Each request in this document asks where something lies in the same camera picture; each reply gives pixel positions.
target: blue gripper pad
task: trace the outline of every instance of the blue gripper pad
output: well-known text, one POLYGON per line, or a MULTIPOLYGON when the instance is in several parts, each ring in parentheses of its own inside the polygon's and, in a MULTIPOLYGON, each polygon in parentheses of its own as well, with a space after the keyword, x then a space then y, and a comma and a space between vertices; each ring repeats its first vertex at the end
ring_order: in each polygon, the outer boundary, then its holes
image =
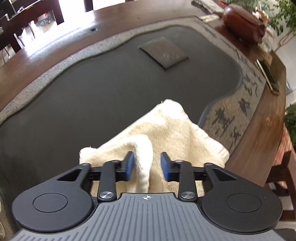
POLYGON ((160 164, 161 164, 161 169, 163 170, 163 175, 165 177, 165 180, 168 181, 170 177, 170 173, 169 173, 170 165, 163 153, 160 154, 160 164))
POLYGON ((134 153, 131 152, 131 154, 128 156, 128 160, 126 162, 126 180, 129 181, 131 179, 131 174, 133 172, 133 165, 134 165, 134 153))
POLYGON ((275 231, 234 234, 211 224, 197 204, 173 193, 123 193, 101 203, 93 215, 67 231, 51 234, 20 230, 11 241, 285 241, 275 231))

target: floor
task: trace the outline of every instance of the floor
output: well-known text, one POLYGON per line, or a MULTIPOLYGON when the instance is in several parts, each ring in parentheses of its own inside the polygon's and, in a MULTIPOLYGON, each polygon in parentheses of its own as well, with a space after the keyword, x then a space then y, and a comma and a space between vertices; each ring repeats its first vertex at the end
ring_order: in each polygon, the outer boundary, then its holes
MULTIPOLYGON (((284 210, 293 210, 293 205, 290 197, 280 197, 284 210)), ((290 228, 296 230, 296 222, 280 221, 276 227, 277 229, 290 228)))

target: metal screw head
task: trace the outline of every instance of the metal screw head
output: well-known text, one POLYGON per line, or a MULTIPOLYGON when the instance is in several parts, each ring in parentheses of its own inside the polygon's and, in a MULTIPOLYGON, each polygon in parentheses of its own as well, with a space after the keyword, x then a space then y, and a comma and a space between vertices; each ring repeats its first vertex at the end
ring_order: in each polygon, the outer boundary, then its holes
POLYGON ((114 196, 114 193, 109 192, 109 191, 105 191, 105 192, 101 192, 99 196, 100 196, 100 198, 103 198, 103 199, 109 199, 114 196))
POLYGON ((181 193, 181 197, 185 198, 185 199, 191 199, 195 197, 195 194, 193 192, 182 192, 181 193))

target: dark wooden chair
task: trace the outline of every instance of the dark wooden chair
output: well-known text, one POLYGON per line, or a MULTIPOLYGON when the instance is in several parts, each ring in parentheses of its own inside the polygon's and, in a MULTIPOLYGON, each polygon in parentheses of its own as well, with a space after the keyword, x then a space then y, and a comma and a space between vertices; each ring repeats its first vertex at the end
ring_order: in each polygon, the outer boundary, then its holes
POLYGON ((15 0, 12 5, 16 11, 18 11, 21 7, 26 8, 36 2, 36 0, 15 0))
POLYGON ((8 18, 7 14, 5 18, 0 19, 0 26, 2 26, 4 30, 4 35, 15 52, 21 50, 21 47, 18 44, 14 34, 23 26, 26 26, 34 19, 37 19, 39 16, 49 11, 54 12, 54 17, 57 24, 64 22, 58 0, 38 0, 32 5, 26 7, 21 12, 12 16, 11 19, 8 18))
POLYGON ((84 2, 84 10, 85 12, 92 11, 94 9, 93 0, 83 0, 84 2))
POLYGON ((0 11, 0 18, 3 17, 5 14, 8 14, 9 18, 16 14, 15 8, 13 7, 11 0, 4 0, 2 3, 0 3, 0 11))
MULTIPOLYGON (((9 21, 8 14, 5 14, 2 18, 0 18, 0 26, 7 25, 8 21, 9 21)), ((0 33, 0 50, 2 51, 2 49, 5 49, 5 47, 8 44, 11 44, 12 48, 14 46, 18 50, 21 49, 21 47, 20 47, 17 39, 15 38, 14 34, 12 34, 11 38, 9 38, 7 36, 7 34, 5 34, 5 30, 3 28, 3 31, 0 33)))
POLYGON ((290 196, 294 210, 283 210, 281 221, 296 220, 296 160, 291 151, 284 153, 280 165, 273 166, 269 173, 266 183, 274 183, 276 190, 273 192, 277 196, 290 196), (285 181, 287 189, 278 184, 280 181, 285 181))

